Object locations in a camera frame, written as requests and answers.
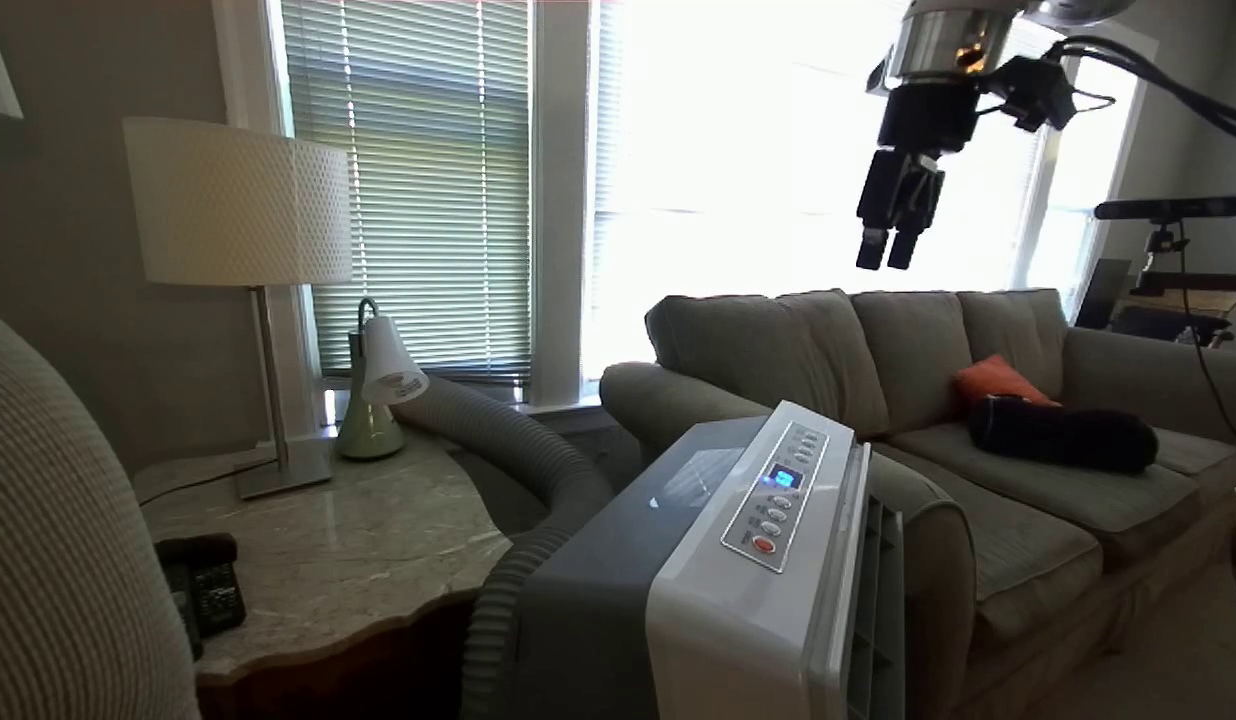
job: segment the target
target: orange pillow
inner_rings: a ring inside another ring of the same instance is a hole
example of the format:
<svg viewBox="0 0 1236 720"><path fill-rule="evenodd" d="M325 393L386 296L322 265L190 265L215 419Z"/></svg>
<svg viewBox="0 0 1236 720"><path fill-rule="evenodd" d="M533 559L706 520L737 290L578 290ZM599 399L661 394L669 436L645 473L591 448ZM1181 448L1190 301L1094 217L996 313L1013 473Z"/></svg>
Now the orange pillow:
<svg viewBox="0 0 1236 720"><path fill-rule="evenodd" d="M1062 407L1049 393L1024 381L1003 354L983 354L982 365L959 369L954 375L954 393L970 404L982 394L1022 394L1024 404Z"/></svg>

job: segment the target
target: window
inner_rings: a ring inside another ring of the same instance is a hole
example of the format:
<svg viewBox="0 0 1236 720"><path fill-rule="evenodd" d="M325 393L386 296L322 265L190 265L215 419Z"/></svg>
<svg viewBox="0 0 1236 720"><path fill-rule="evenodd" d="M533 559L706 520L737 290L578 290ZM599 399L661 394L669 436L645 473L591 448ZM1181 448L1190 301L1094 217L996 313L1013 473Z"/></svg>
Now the window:
<svg viewBox="0 0 1236 720"><path fill-rule="evenodd" d="M311 290L325 369L361 296L420 365L528 358L528 9L279 5L292 133L355 166L361 279Z"/></svg>
<svg viewBox="0 0 1236 720"><path fill-rule="evenodd" d="M1037 209L1044 135L983 115L945 154L945 195L908 272L857 272L857 199L886 96L864 74L908 0L599 5L595 192L586 375L645 358L669 290L1009 288ZM1016 21L1009 54L1058 37Z"/></svg>

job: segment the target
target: dark blanket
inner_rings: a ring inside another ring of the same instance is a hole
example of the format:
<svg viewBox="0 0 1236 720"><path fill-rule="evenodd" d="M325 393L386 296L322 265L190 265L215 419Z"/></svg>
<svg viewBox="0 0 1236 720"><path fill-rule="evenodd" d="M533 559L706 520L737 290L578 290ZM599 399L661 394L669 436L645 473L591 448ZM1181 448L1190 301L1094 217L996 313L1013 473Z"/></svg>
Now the dark blanket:
<svg viewBox="0 0 1236 720"><path fill-rule="evenodd" d="M976 399L970 426L983 451L1105 473L1143 473L1160 451L1151 426L1127 410L1067 410L1013 394Z"/></svg>

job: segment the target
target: marble tabletop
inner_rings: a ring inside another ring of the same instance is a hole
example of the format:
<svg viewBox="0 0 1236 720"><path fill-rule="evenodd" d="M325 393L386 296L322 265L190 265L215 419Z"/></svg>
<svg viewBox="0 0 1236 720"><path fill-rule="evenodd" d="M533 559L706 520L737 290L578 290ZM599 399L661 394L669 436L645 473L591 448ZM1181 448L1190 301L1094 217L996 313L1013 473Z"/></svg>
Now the marble tabletop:
<svg viewBox="0 0 1236 720"><path fill-rule="evenodd" d="M402 627L454 592L478 592L510 552L443 439L420 433L393 461L335 464L334 483L253 504L237 501L227 475L190 483L193 473L237 464L249 451L133 475L158 539L231 533L239 545L249 618L206 645L200 679L334 655L363 630Z"/></svg>

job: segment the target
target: floor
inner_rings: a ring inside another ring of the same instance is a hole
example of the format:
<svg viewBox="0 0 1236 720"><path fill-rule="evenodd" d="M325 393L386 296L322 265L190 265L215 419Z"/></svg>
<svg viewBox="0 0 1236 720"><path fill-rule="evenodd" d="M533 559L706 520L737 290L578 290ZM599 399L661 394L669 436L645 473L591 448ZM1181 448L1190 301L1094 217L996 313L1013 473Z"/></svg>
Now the floor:
<svg viewBox="0 0 1236 720"><path fill-rule="evenodd" d="M1030 720L1236 720L1236 575L1173 592L1123 653L1099 655Z"/></svg>

